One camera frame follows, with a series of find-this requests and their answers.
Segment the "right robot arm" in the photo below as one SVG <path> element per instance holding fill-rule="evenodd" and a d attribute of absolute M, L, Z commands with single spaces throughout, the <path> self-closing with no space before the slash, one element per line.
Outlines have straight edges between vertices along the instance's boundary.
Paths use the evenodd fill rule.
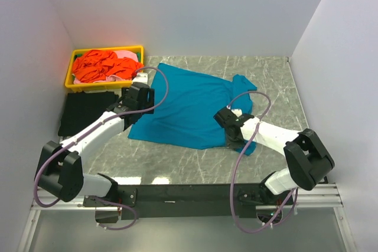
<path fill-rule="evenodd" d="M 295 188 L 312 190 L 335 167 L 312 129 L 285 129 L 227 107 L 219 110 L 214 119 L 224 129 L 228 147 L 241 149 L 251 139 L 285 157 L 287 167 L 268 175 L 259 185 L 259 197 L 266 204 L 273 204 L 280 194 Z"/>

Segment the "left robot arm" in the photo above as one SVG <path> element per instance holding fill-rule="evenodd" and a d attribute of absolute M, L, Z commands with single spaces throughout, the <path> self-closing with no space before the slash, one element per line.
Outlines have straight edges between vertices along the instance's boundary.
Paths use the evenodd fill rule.
<path fill-rule="evenodd" d="M 155 90 L 144 83 L 133 83 L 114 104 L 88 127 L 61 143 L 44 145 L 34 179 L 42 188 L 69 202 L 77 196 L 97 197 L 105 206 L 119 202 L 118 183 L 104 174 L 84 174 L 84 161 L 110 138 L 135 124 L 143 114 L 152 114 Z"/>

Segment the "teal t shirt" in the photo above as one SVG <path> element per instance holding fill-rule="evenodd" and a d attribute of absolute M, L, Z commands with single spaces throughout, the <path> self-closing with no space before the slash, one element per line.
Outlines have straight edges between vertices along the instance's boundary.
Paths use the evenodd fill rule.
<path fill-rule="evenodd" d="M 258 88 L 245 76 L 227 81 L 164 63 L 158 69 L 151 87 L 160 106 L 131 127 L 130 139 L 198 150 L 225 147 L 224 129 L 214 115 L 229 103 L 252 112 L 253 102 L 245 92 Z"/>

